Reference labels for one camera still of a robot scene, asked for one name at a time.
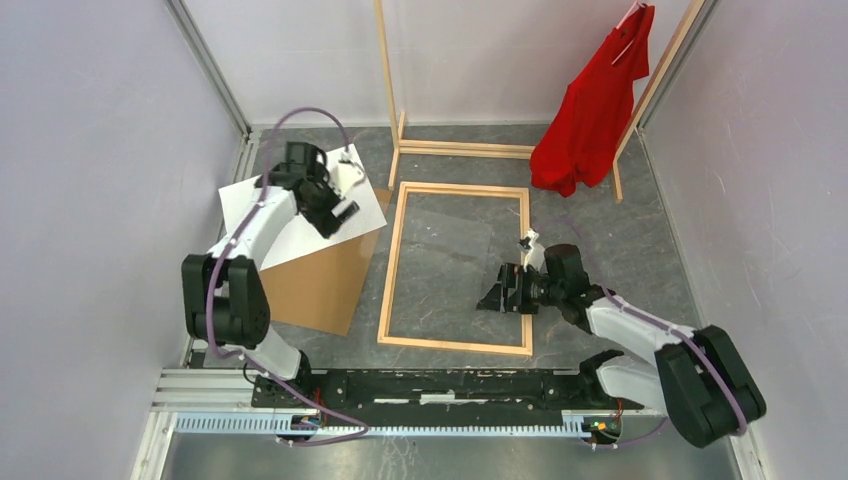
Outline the printed photo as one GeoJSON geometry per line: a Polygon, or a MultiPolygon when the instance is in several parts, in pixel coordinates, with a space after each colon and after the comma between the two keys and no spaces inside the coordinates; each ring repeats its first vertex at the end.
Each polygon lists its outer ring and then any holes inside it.
{"type": "Polygon", "coordinates": [[[376,193],[367,179],[362,161],[354,145],[349,144],[327,153],[331,178],[341,184],[340,214],[352,204],[358,206],[330,237],[323,237],[297,211],[293,194],[281,187],[271,187],[264,206],[239,237],[231,258],[244,255],[254,260],[260,270],[275,267],[296,258],[354,239],[387,225],[376,193]]]}

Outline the clear acrylic frame pane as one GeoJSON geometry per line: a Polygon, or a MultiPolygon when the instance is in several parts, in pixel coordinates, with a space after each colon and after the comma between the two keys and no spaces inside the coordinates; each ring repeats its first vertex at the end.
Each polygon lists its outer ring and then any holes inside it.
{"type": "Polygon", "coordinates": [[[482,296],[493,235],[482,222],[406,209],[392,312],[419,321],[472,314],[482,296]]]}

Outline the brown backing board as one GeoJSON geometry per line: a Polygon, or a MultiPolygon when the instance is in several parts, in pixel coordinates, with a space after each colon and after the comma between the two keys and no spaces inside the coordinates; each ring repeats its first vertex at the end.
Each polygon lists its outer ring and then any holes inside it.
{"type": "Polygon", "coordinates": [[[261,270],[271,319],[347,335],[379,236],[376,229],[261,270]]]}

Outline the light wooden picture frame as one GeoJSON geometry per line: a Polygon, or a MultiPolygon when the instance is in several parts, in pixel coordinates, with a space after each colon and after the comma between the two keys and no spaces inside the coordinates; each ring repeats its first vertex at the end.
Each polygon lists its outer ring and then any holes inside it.
{"type": "Polygon", "coordinates": [[[519,202],[520,233],[530,230],[530,193],[527,188],[491,186],[491,185],[469,185],[433,182],[402,181],[397,187],[397,203],[395,220],[392,229],[388,265],[384,284],[382,306],[380,310],[377,328],[377,343],[399,347],[426,348],[444,351],[472,352],[479,354],[527,356],[533,355],[533,315],[522,314],[520,316],[521,344],[502,345],[485,344],[473,342],[458,342],[448,340],[434,340],[398,337],[390,334],[391,312],[394,302],[394,291],[396,286],[397,267],[400,258],[400,242],[403,233],[406,204],[410,194],[428,195],[454,195],[469,197],[491,197],[513,199],[519,202]]]}

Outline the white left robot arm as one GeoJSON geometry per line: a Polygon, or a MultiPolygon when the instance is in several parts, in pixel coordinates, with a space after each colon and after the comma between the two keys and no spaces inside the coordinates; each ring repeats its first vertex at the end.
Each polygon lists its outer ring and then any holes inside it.
{"type": "Polygon", "coordinates": [[[271,308],[260,268],[278,236],[293,220],[332,238],[359,211],[348,192],[366,179],[348,146],[334,163],[308,142],[289,142],[281,162],[253,183],[236,228],[204,254],[181,264],[186,329],[214,356],[236,357],[266,378],[290,407],[306,405],[314,381],[305,354],[271,328],[271,308]]]}

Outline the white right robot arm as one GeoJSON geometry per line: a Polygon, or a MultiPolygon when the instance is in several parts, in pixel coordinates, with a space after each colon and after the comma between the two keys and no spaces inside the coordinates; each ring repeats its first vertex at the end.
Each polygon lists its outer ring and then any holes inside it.
{"type": "Polygon", "coordinates": [[[602,408],[615,399],[656,410],[692,446],[743,436],[767,413],[767,402],[724,329],[673,323],[591,281],[578,246],[544,247],[529,229],[523,259],[499,267],[477,302],[483,311],[535,314],[557,309],[583,332],[617,344],[584,362],[580,400],[602,408]]]}

